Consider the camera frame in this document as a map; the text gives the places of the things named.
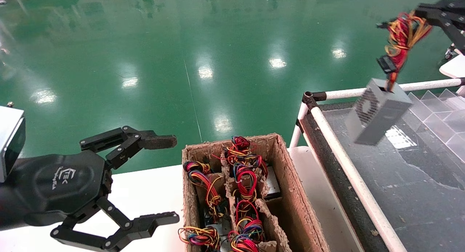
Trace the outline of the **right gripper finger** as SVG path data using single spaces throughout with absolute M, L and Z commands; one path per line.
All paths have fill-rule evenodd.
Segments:
M 465 0 L 439 0 L 434 4 L 420 3 L 416 8 L 416 16 L 428 18 L 428 14 L 439 13 L 444 17 L 464 18 Z
M 424 15 L 430 25 L 440 27 L 455 48 L 465 52 L 465 37 L 461 33 L 464 28 L 464 15 Z

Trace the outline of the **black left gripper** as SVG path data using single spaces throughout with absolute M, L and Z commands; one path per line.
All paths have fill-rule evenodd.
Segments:
M 135 240 L 150 238 L 157 227 L 178 223 L 179 215 L 163 212 L 130 220 L 106 197 L 112 184 L 109 169 L 118 169 L 142 149 L 169 149 L 176 144 L 174 135 L 123 126 L 82 139 L 81 153 L 20 158 L 1 183 L 1 230 L 45 227 L 63 221 L 51 231 L 53 239 L 96 252 L 120 252 Z M 108 149 L 112 151 L 106 161 L 95 154 Z M 98 211 L 118 224 L 113 235 L 74 230 L 78 222 Z

